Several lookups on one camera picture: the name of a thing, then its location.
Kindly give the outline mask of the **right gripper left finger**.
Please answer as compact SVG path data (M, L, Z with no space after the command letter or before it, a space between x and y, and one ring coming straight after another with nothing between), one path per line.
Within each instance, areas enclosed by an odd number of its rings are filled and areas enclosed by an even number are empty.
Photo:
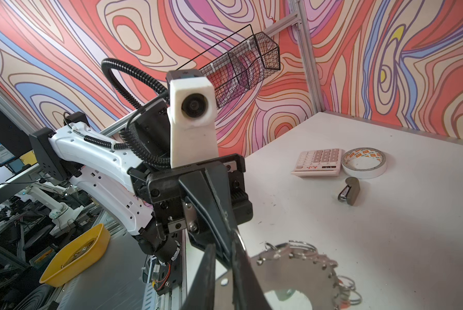
M181 310L213 310L215 301L216 246L206 246L204 255Z

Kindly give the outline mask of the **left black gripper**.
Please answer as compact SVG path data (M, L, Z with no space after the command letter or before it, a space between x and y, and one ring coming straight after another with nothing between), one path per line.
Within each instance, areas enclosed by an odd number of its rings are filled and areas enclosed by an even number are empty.
M166 240L188 229L190 244L204 251L214 244L217 260L231 267L231 235L253 216L245 190L246 163L233 154L155 171L141 164L128 170L135 194L153 206L155 232L146 228L144 238Z

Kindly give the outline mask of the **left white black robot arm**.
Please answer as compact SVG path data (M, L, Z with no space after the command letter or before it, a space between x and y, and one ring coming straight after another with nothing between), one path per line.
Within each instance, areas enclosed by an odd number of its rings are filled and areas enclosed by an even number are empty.
M83 114L58 130L30 136L41 167L98 200L162 263L174 261L175 231L192 244L213 244L232 266L246 250L238 226L252 217L244 188L244 158L219 156L215 119L220 103L211 77L199 70L170 71L167 85L114 58L101 63L110 84L136 111L116 142L93 132Z

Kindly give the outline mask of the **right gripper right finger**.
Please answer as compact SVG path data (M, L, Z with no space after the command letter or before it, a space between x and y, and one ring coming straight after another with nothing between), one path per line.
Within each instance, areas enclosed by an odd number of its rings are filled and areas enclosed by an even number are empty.
M235 309L271 309L252 270L249 257L237 230L231 235L233 304Z

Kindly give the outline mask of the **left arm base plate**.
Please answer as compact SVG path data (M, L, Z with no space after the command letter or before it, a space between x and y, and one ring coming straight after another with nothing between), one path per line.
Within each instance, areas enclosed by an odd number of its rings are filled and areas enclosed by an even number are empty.
M142 282L162 296L183 283L183 237L181 232L170 234L161 249L146 256L142 267Z

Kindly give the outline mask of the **metal disc key ring holder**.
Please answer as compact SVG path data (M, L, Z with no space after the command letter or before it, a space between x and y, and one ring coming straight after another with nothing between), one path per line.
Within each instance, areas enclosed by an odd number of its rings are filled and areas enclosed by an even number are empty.
M311 309L347 309L363 301L355 281L337 274L338 263L306 242L270 245L249 261L271 309L294 296L293 307ZM214 309L235 309L232 268L216 280Z

